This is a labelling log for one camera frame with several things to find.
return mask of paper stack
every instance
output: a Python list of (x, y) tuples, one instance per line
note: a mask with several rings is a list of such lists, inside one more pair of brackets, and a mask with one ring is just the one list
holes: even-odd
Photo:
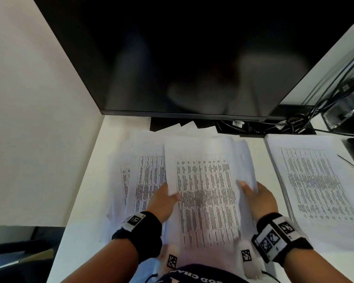
[[(256, 230), (235, 180), (257, 189), (246, 141), (220, 135), (214, 126), (198, 129), (194, 122), (133, 132), (121, 152), (109, 157), (109, 170), (111, 205), (101, 242), (109, 242), (127, 216), (145, 210), (152, 194), (167, 181), (170, 194), (182, 194), (162, 235), (164, 244), (181, 250), (177, 267), (233, 266), (233, 273), (243, 276), (233, 242), (250, 239)], [(153, 265), (154, 259), (143, 262), (134, 278), (149, 276)]]
[(265, 137), (289, 216), (322, 252), (354, 251), (354, 182), (332, 136)]

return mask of person's right hand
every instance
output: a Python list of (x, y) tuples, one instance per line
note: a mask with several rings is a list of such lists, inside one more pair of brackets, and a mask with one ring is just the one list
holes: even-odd
[(236, 181), (236, 184), (243, 190), (255, 221), (272, 212), (278, 212), (277, 201), (264, 185), (257, 182), (258, 193), (256, 193), (245, 181)]

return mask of black monitor screen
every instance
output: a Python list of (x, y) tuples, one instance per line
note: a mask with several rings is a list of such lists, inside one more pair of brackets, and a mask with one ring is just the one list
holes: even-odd
[(354, 23), (354, 0), (35, 2), (104, 114), (266, 117)]

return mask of desk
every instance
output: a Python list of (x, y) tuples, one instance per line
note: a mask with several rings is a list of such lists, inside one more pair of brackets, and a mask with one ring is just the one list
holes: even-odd
[[(108, 155), (118, 150), (120, 143), (128, 139), (131, 130), (149, 130), (150, 120), (146, 117), (105, 116), (55, 257), (48, 283), (60, 282), (104, 247), (104, 244), (99, 243), (99, 240), (104, 218), (109, 208)], [(318, 129), (324, 128), (319, 121), (317, 123)], [(280, 213), (287, 216), (287, 207), (264, 140), (262, 138), (233, 137), (235, 141), (242, 139), (247, 141), (257, 180), (274, 194)], [(338, 153), (353, 162), (341, 142), (342, 137), (334, 137)], [(349, 175), (354, 178), (354, 168), (349, 164), (344, 167), (348, 168)], [(354, 282), (354, 252), (322, 255)], [(275, 264), (274, 268), (277, 278), (282, 283), (289, 282), (284, 270), (278, 264)]]

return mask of forearm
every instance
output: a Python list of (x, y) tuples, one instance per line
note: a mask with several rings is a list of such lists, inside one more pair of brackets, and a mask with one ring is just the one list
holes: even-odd
[(351, 283), (313, 249), (292, 249), (283, 268), (292, 283)]
[(128, 283), (138, 267), (138, 252), (128, 239), (115, 239), (63, 283)]

